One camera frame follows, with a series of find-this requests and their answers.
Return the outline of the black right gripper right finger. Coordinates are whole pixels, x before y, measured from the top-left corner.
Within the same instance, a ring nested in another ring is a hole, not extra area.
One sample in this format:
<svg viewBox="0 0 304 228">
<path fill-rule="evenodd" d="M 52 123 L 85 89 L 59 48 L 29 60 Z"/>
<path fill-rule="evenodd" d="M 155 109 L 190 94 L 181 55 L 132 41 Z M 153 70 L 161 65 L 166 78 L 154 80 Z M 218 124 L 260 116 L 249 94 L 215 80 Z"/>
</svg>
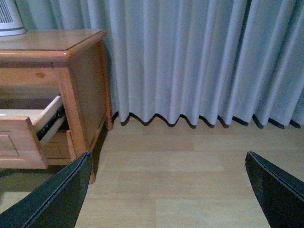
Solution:
<svg viewBox="0 0 304 228">
<path fill-rule="evenodd" d="M 245 168 L 260 207 L 272 228 L 304 226 L 304 182 L 255 152 Z"/>
</svg>

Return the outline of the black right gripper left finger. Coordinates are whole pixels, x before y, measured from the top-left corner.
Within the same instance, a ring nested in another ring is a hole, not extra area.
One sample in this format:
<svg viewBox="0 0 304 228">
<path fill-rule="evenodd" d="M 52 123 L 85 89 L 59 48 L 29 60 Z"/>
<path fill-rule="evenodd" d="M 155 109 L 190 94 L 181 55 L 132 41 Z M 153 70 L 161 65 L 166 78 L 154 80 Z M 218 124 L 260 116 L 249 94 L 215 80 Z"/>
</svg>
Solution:
<svg viewBox="0 0 304 228">
<path fill-rule="evenodd" d="M 86 197 L 92 155 L 83 153 L 0 215 L 2 228 L 73 228 Z"/>
</svg>

